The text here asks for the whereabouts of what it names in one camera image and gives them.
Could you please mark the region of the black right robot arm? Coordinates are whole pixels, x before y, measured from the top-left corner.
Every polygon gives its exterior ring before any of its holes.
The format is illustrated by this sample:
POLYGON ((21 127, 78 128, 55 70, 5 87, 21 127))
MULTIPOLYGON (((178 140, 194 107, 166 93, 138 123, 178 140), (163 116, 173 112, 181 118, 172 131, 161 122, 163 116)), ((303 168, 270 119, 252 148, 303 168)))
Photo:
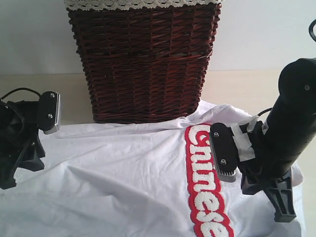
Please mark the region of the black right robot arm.
POLYGON ((278 79, 279 96, 265 122, 249 132, 254 158, 242 161, 241 189, 263 191, 275 208, 276 222, 295 219, 291 167, 316 135, 316 60, 288 64, 278 79))

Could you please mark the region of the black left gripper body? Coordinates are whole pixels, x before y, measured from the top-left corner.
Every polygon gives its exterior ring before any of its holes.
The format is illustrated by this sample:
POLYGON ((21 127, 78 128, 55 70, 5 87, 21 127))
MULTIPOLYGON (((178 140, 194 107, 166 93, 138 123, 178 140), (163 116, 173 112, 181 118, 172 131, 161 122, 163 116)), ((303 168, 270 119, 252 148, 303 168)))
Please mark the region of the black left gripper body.
POLYGON ((0 103, 0 158, 14 161, 16 169, 27 141, 39 138, 38 107, 38 101, 0 103))

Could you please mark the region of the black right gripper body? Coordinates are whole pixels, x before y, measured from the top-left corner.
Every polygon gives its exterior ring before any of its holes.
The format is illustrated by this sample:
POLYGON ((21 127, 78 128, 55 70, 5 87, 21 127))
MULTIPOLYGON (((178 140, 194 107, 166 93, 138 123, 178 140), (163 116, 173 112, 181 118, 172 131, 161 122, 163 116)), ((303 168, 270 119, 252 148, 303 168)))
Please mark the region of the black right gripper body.
POLYGON ((263 170, 258 176, 268 179, 282 177, 296 160, 296 154, 284 149, 273 147, 264 139, 262 126, 264 123, 258 121, 253 134, 250 136, 255 148, 256 159, 260 162, 263 170))

